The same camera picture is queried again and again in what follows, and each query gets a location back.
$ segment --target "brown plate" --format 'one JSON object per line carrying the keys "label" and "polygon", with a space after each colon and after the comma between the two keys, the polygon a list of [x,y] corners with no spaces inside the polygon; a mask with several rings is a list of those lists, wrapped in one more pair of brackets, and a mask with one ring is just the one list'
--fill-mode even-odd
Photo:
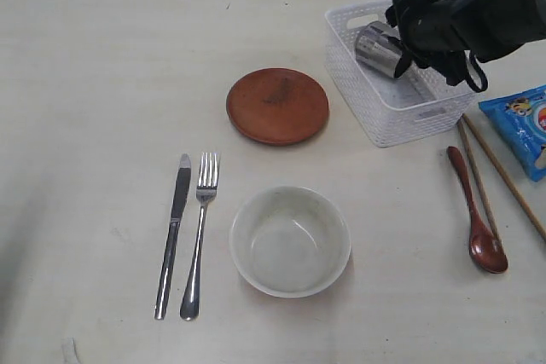
{"label": "brown plate", "polygon": [[229,91],[226,108],[239,132],[271,145],[302,142],[328,120],[328,98],[320,84],[287,68],[247,74]]}

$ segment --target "spoon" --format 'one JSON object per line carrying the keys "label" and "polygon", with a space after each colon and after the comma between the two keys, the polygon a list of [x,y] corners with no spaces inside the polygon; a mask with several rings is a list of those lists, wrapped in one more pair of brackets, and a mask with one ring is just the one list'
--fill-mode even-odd
{"label": "spoon", "polygon": [[468,211],[470,212],[470,241],[468,242],[470,257],[483,270],[490,273],[503,273],[508,269],[508,259],[504,254],[501,243],[479,217],[478,209],[472,197],[467,166],[461,151],[457,147],[448,147],[447,156],[457,176],[459,176],[462,190],[467,198]]}

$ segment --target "white bowl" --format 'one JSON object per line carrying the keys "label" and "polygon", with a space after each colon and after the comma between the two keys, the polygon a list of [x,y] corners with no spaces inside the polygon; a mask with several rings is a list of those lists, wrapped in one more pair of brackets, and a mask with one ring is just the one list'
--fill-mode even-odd
{"label": "white bowl", "polygon": [[251,198],[229,231],[235,266],[279,298],[304,298],[340,277],[351,238],[337,208],[306,188],[272,188]]}

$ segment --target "fork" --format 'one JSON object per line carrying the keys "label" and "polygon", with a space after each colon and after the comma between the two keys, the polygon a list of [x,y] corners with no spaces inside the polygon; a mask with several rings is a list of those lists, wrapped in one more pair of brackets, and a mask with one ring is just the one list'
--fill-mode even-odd
{"label": "fork", "polygon": [[180,306],[180,317],[186,321],[196,319],[199,315],[199,292],[201,250],[203,248],[203,229],[205,227],[206,209],[216,197],[218,177],[220,172],[220,157],[217,153],[203,153],[199,166],[197,181],[197,200],[201,203],[199,211],[199,227],[195,238],[194,256],[191,261],[188,283]]}

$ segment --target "blue snack bag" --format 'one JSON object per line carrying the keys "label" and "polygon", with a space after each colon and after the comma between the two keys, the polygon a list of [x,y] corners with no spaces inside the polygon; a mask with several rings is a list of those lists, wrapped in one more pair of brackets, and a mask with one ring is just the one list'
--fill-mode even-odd
{"label": "blue snack bag", "polygon": [[512,148],[526,174],[546,176],[546,84],[523,93],[483,101],[479,108]]}

